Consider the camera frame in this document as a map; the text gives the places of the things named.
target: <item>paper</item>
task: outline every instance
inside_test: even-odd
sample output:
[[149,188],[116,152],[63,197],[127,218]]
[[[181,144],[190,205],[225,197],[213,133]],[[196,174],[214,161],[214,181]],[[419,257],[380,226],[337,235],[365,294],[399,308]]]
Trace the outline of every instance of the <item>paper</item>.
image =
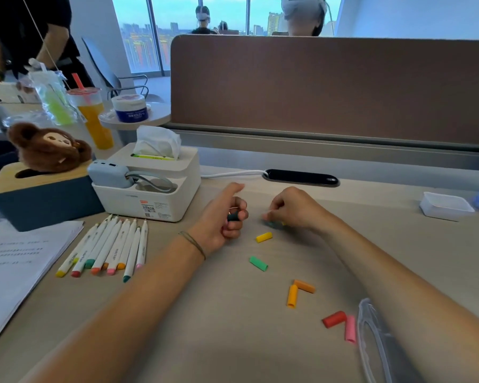
[[83,228],[64,222],[28,232],[0,225],[0,332],[25,297],[37,285]]

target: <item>sky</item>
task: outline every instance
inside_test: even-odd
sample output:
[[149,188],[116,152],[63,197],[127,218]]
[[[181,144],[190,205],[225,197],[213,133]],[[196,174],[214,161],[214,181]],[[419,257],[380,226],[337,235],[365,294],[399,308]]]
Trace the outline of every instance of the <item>sky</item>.
[[[341,0],[326,0],[330,4],[332,19],[337,20]],[[246,0],[203,0],[209,7],[211,27],[217,26],[221,20],[229,25],[230,30],[245,30]],[[146,0],[113,0],[119,24],[149,24]],[[198,0],[152,0],[156,24],[160,28],[170,28],[176,22],[179,29],[192,30],[197,27],[195,8]],[[250,1],[250,30],[260,25],[265,31],[268,28],[268,13],[281,13],[280,0]]]

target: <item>black t-shirt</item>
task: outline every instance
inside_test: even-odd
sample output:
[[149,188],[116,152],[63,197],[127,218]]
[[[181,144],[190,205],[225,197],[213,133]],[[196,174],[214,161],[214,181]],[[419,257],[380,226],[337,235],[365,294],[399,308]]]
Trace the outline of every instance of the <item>black t-shirt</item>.
[[216,35],[215,31],[210,30],[209,28],[199,27],[192,31],[196,35]]
[[[25,0],[42,37],[48,32],[48,24],[69,29],[71,6],[69,0]],[[13,71],[23,69],[28,59],[37,57],[43,42],[23,0],[0,0],[0,42],[4,57],[13,63]],[[80,56],[71,36],[60,59]]]

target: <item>plush toy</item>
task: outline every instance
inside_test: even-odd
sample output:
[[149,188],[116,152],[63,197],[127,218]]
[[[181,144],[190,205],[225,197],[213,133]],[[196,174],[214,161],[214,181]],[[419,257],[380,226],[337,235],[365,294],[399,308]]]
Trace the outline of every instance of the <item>plush toy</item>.
[[9,141],[19,150],[19,160],[38,172],[60,173],[78,167],[91,158],[89,144],[75,140],[58,128],[38,128],[20,122],[9,128]]

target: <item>person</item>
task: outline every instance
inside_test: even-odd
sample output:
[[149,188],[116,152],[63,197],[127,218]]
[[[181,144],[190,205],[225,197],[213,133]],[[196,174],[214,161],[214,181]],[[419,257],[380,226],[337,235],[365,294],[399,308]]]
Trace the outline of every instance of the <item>person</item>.
[[195,14],[199,22],[199,27],[192,31],[192,34],[196,35],[216,35],[215,31],[208,28],[211,23],[211,17],[209,16],[209,8],[207,6],[198,6],[195,9]]
[[221,21],[220,24],[218,24],[218,30],[219,31],[229,31],[229,25],[225,21]]
[[[188,229],[135,275],[123,291],[26,381],[119,382],[205,257],[240,236],[249,217],[229,184]],[[238,222],[227,222],[238,207]],[[295,187],[276,195],[263,219],[308,229],[322,237],[358,277],[389,328],[428,382],[479,382],[479,318],[435,289],[343,220]],[[110,334],[127,333],[127,336]]]
[[282,0],[289,36],[319,36],[327,10],[325,0]]
[[48,69],[62,71],[70,88],[77,88],[71,76],[74,72],[84,86],[93,87],[78,59],[70,24],[69,0],[0,0],[0,82],[5,79],[6,61],[18,78],[27,74],[25,66],[35,58]]

